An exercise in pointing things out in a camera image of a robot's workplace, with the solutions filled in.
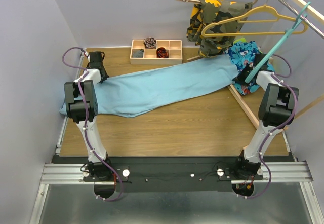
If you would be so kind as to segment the yellow plastic hanger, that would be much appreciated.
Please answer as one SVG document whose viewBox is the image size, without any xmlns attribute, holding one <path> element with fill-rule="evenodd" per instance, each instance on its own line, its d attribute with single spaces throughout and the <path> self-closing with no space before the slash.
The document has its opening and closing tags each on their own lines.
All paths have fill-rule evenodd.
<svg viewBox="0 0 324 224">
<path fill-rule="evenodd" d="M 251 16 L 255 16 L 258 14 L 269 14 L 273 18 L 272 19 L 259 19 L 259 20 L 251 20 Z M 294 24 L 294 20 L 296 18 L 285 16 L 280 14 L 276 8 L 268 5 L 258 6 L 250 11 L 246 12 L 243 15 L 229 18 L 225 20 L 221 20 L 218 22 L 214 22 L 208 24 L 204 27 L 201 34 L 205 38 L 218 38 L 218 37 L 236 37 L 236 36 L 267 36 L 267 35 L 284 35 L 284 31 L 277 31 L 277 32 L 240 32 L 238 29 L 241 25 L 254 25 L 254 24 L 261 24 L 261 23 L 278 23 L 280 21 L 289 21 L 292 22 L 292 26 Z M 292 34 L 303 34 L 308 30 L 308 27 L 304 21 L 295 29 Z"/>
</svg>

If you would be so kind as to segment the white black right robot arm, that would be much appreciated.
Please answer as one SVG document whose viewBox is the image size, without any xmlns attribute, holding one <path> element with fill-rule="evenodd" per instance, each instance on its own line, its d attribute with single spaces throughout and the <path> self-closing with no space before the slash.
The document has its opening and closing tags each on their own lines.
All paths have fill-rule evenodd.
<svg viewBox="0 0 324 224">
<path fill-rule="evenodd" d="M 268 68 L 268 61 L 252 79 L 264 90 L 258 118 L 260 124 L 248 146 L 236 158 L 231 173 L 238 179 L 255 176 L 260 169 L 264 153 L 274 137 L 294 119 L 299 89 L 286 85 Z"/>
</svg>

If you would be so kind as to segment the light blue trousers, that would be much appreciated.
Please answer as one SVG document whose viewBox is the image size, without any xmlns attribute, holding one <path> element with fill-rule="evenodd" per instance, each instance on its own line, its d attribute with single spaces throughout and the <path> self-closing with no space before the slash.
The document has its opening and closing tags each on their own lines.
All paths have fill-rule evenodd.
<svg viewBox="0 0 324 224">
<path fill-rule="evenodd" d="M 229 56 L 143 70 L 100 82 L 97 69 L 84 73 L 94 80 L 99 114 L 133 118 L 158 107 L 210 94 L 232 83 L 238 75 Z"/>
</svg>

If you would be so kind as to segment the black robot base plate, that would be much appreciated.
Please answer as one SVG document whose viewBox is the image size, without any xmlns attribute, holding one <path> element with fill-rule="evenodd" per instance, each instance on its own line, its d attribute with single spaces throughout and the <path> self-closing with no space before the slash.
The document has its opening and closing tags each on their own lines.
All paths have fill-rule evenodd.
<svg viewBox="0 0 324 224">
<path fill-rule="evenodd" d="M 262 180 L 259 163 L 241 157 L 112 157 L 111 167 L 88 163 L 81 167 L 85 182 L 96 193 L 242 191 L 250 195 L 253 181 Z"/>
</svg>

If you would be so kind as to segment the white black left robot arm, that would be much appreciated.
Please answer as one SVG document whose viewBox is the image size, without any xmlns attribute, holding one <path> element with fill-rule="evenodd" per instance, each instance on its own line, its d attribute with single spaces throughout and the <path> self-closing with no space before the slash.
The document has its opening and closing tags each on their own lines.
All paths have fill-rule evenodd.
<svg viewBox="0 0 324 224">
<path fill-rule="evenodd" d="M 65 56 L 71 50 L 78 49 L 88 60 L 86 67 L 73 66 L 65 62 Z M 76 123 L 84 139 L 88 161 L 83 170 L 85 177 L 108 181 L 114 176 L 107 150 L 102 144 L 97 126 L 99 111 L 95 85 L 109 78 L 103 60 L 105 53 L 101 51 L 87 52 L 81 47 L 72 47 L 62 56 L 64 65 L 82 70 L 80 77 L 64 84 L 65 109 L 67 116 Z"/>
</svg>

